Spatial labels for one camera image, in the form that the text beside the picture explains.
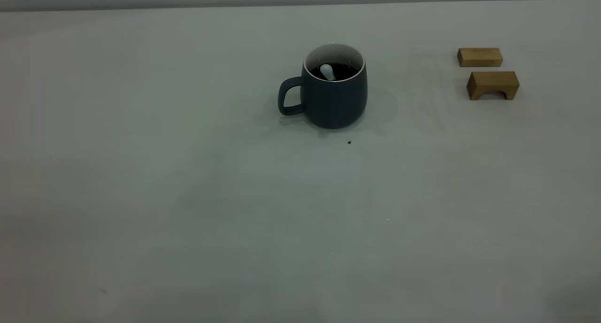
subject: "spoon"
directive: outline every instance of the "spoon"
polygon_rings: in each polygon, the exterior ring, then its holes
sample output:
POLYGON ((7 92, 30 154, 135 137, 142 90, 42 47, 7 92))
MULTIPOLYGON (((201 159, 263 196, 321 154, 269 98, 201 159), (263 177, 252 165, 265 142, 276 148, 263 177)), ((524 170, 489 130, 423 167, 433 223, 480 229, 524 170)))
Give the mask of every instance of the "spoon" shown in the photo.
POLYGON ((324 75, 324 77, 326 77, 326 79, 328 79, 329 81, 336 80, 336 77, 334 76, 334 72, 332 70, 332 66, 329 66, 328 64, 323 64, 322 66, 319 67, 319 70, 324 75))

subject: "white table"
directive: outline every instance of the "white table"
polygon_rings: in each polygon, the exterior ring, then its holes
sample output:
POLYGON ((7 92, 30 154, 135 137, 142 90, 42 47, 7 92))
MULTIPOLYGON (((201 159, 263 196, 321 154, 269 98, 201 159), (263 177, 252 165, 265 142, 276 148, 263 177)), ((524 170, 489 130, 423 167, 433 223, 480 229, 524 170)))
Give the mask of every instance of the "white table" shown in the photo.
POLYGON ((599 17, 601 0, 2 13, 0 321, 599 319, 599 17), (331 41, 369 69, 339 131, 276 104, 331 41), (515 100, 470 101, 487 69, 459 47, 500 47, 515 100))

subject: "wooden bridge block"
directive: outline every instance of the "wooden bridge block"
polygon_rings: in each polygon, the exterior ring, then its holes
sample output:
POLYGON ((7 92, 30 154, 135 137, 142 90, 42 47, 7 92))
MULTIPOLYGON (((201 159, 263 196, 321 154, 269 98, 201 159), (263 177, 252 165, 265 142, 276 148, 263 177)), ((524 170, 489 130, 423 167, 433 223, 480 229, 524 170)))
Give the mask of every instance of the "wooden bridge block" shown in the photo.
POLYGON ((520 83, 514 71, 473 71, 468 81, 470 100, 478 100, 486 92, 501 91, 505 100, 513 100, 520 83))

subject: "dark liquid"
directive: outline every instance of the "dark liquid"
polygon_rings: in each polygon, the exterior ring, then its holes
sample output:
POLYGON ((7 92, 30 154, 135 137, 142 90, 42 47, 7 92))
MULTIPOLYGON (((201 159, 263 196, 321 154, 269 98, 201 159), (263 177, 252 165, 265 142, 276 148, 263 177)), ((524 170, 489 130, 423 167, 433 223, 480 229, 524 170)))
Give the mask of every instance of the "dark liquid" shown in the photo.
MULTIPOLYGON (((336 81, 354 77, 354 75, 359 73, 358 70, 350 67, 349 65, 345 65, 345 64, 328 64, 328 65, 332 66, 332 71, 334 73, 334 77, 336 77, 336 81)), ((318 77, 319 79, 326 80, 326 81, 328 80, 322 74, 322 72, 319 70, 319 67, 312 69, 311 74, 318 77)))

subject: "dark gray mug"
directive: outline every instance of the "dark gray mug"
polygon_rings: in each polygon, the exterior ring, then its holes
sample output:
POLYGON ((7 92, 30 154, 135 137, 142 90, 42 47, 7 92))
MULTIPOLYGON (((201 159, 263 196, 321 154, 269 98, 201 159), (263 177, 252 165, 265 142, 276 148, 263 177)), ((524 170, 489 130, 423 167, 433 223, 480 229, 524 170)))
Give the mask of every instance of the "dark gray mug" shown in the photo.
POLYGON ((367 104, 367 69, 356 49, 342 44, 320 46, 307 55, 300 77, 282 83, 277 95, 277 107, 284 115, 305 113, 307 118, 323 128, 343 128, 355 122, 367 104), (327 81, 311 74, 323 64, 347 64, 358 70, 353 77, 327 81), (284 107, 286 92, 300 86, 300 105, 284 107))

